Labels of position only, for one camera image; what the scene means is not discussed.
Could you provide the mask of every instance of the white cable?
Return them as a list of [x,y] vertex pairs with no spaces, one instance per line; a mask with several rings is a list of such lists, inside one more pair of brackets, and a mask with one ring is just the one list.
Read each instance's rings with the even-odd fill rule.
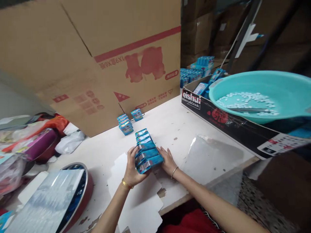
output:
[[[260,2],[259,2],[259,4],[258,4],[256,13],[255,13],[255,15],[254,15],[254,17],[253,17],[253,20],[252,20],[251,24],[254,22],[254,20],[255,20],[255,18],[256,18],[256,16],[257,16],[257,13],[258,13],[258,11],[259,11],[259,8],[260,8],[260,6],[261,6],[261,3],[262,3],[262,0],[260,0]],[[229,53],[231,52],[232,48],[234,47],[234,44],[236,43],[236,40],[237,40],[237,38],[238,38],[238,36],[239,36],[239,34],[240,34],[240,32],[241,32],[241,30],[242,30],[244,24],[245,24],[245,21],[246,21],[247,17],[245,18],[245,20],[244,20],[244,22],[243,22],[243,24],[242,24],[242,27],[240,28],[238,34],[236,35],[236,38],[234,39],[234,41],[233,41],[233,43],[232,43],[232,46],[231,46],[229,52],[227,53],[227,55],[225,56],[223,62],[221,63],[220,68],[222,68],[222,66],[223,66],[223,64],[224,64],[224,62],[225,62],[225,60],[227,59],[227,57],[228,57]]]

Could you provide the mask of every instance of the gold bangle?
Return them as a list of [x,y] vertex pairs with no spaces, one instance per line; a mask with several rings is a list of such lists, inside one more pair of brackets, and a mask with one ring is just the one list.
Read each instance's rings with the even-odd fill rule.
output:
[[122,178],[122,184],[126,187],[126,188],[129,188],[129,189],[133,189],[133,187],[129,186],[125,181],[124,181],[124,178]]

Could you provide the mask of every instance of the gold bracelet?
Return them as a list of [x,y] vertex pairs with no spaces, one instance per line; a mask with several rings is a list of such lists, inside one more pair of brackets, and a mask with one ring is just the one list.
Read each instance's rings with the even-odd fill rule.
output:
[[122,178],[122,184],[124,185],[124,187],[129,188],[129,189],[133,189],[133,188],[134,188],[134,186],[133,186],[133,187],[129,186],[129,185],[124,181],[124,178]]
[[173,179],[173,175],[174,175],[174,173],[175,173],[175,171],[177,170],[177,168],[178,168],[178,166],[175,168],[175,170],[173,171],[173,174],[172,174],[172,176],[171,176],[171,180]]

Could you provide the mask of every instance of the turquoise plastic basin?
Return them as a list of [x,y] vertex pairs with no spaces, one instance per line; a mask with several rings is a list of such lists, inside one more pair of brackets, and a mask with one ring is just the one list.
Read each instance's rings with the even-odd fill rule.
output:
[[[260,92],[275,103],[277,116],[246,115],[228,110],[216,101],[235,92]],[[244,117],[257,124],[265,124],[278,119],[311,116],[311,78],[281,71],[251,71],[234,74],[217,80],[210,86],[209,98],[218,108]],[[252,104],[253,108],[262,107]]]

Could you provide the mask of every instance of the white table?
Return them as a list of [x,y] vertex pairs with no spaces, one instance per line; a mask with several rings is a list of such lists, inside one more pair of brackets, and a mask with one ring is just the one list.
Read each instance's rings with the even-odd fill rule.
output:
[[[204,180],[205,184],[215,183],[237,169],[242,169],[258,160],[249,150],[185,108],[181,104],[181,96],[146,112],[142,120],[133,121],[133,127],[134,132],[147,128],[157,146],[170,148],[178,166],[182,166],[187,159],[190,145],[196,135],[204,135],[217,140],[221,142],[220,145],[238,148],[241,152],[240,159],[234,163],[231,159],[224,159],[224,156],[227,156],[226,153],[229,156],[230,151],[224,152],[219,148],[222,159],[213,162],[218,163],[222,169],[217,169],[207,176]],[[92,198],[69,233],[91,232],[111,200],[107,179],[111,176],[110,169],[115,159],[135,145],[134,133],[124,136],[118,127],[114,127],[93,138],[87,138],[72,154],[62,155],[55,163],[50,164],[49,171],[61,169],[73,162],[82,162],[87,166],[94,180]],[[163,187],[158,193],[164,204],[160,211],[161,215],[191,198],[190,194],[179,183],[171,181],[162,169],[156,171],[155,174]]]

